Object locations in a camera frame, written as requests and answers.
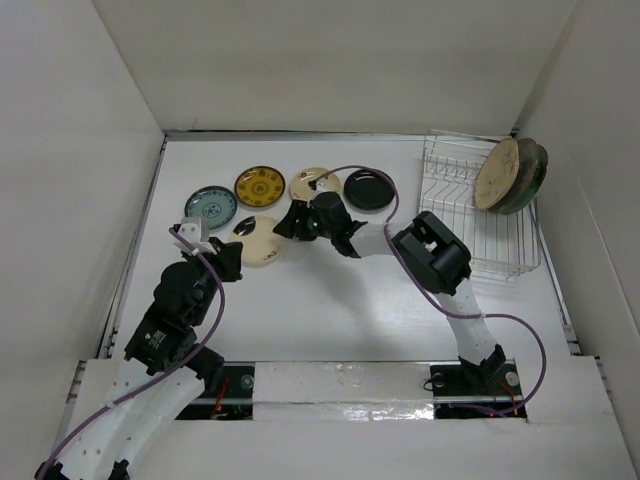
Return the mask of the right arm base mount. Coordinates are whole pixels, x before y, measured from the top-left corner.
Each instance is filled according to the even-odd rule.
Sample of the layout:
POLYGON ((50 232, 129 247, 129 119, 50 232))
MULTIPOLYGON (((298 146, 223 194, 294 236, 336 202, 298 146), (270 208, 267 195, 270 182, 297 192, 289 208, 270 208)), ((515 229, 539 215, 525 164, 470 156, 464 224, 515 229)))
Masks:
POLYGON ((522 398, 519 376, 513 363, 503 365, 486 383, 469 380, 459 363, 431 364, 429 371, 431 391, 436 398, 477 401, 509 400, 511 396, 516 400, 522 398))

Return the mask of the light green floral plate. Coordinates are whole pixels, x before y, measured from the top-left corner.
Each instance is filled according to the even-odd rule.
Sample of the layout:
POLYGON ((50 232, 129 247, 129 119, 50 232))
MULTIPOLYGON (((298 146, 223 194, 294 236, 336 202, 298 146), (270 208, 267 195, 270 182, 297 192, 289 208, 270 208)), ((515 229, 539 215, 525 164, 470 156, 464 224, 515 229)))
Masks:
POLYGON ((547 150, 540 144, 536 145, 537 158, 531 179, 525 190, 525 205, 529 205, 538 194, 548 171, 549 157, 547 150))

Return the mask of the black glossy small plate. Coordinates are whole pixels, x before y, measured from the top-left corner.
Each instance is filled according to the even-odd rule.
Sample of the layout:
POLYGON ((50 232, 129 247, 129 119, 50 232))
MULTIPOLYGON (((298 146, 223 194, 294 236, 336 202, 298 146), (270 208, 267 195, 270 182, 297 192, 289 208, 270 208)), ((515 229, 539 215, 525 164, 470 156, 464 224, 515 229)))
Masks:
POLYGON ((352 207, 368 212, 385 209, 395 198, 388 181, 367 169, 351 173, 346 178, 343 193, 352 207))

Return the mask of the beige bird branch plate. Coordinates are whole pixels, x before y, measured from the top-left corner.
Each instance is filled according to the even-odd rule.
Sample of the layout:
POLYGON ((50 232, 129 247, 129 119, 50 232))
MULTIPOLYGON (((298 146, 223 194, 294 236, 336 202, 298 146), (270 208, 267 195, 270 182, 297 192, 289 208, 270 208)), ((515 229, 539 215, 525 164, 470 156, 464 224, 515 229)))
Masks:
POLYGON ((519 147, 513 138, 499 142, 487 155, 475 181, 474 204, 488 210, 514 185, 520 168, 519 147))

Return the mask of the cream floral small plate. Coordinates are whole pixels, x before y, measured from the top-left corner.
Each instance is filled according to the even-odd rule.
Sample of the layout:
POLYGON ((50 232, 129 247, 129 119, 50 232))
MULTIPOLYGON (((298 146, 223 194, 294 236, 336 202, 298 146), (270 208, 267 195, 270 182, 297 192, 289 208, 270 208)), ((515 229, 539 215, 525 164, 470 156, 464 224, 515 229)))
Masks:
POLYGON ((332 191, 340 194, 342 183, 336 174, 325 175, 326 168, 308 167, 297 172, 289 183, 292 200, 309 202, 316 194, 332 191))

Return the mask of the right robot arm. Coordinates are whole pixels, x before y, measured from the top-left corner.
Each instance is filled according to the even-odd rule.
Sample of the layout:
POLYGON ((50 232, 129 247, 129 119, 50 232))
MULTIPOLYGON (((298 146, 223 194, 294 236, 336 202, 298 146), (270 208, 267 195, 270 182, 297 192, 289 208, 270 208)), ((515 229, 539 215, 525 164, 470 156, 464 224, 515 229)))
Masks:
POLYGON ((392 232, 387 222, 354 220, 339 194, 324 192, 309 202, 294 200, 273 232, 300 241, 326 238, 348 258, 394 256, 420 291, 435 299, 435 308, 449 322, 465 387, 484 393, 497 383, 506 356, 476 301, 470 282, 470 252, 436 215, 422 212, 406 227, 392 232))

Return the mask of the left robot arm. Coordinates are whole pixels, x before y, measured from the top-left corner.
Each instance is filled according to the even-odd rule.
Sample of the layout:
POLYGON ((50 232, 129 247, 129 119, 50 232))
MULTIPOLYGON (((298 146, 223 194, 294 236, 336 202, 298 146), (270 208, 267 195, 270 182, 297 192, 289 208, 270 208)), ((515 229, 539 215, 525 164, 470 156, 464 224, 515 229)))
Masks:
POLYGON ((163 270, 102 407, 61 441, 36 478, 132 479, 184 408, 222 387, 224 359, 195 329, 212 302, 226 302, 224 283, 241 279, 243 246, 175 240, 183 258, 163 270))

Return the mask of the cream plate with dark patch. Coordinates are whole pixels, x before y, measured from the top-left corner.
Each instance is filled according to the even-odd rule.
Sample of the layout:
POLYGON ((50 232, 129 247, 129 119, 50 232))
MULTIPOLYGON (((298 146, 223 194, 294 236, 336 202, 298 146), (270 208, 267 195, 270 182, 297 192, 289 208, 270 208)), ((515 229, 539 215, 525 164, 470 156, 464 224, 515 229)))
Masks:
POLYGON ((281 253, 284 238, 273 232, 277 223, 271 216, 252 215, 232 229, 229 239, 242 244, 241 261, 245 265, 264 266, 281 253))

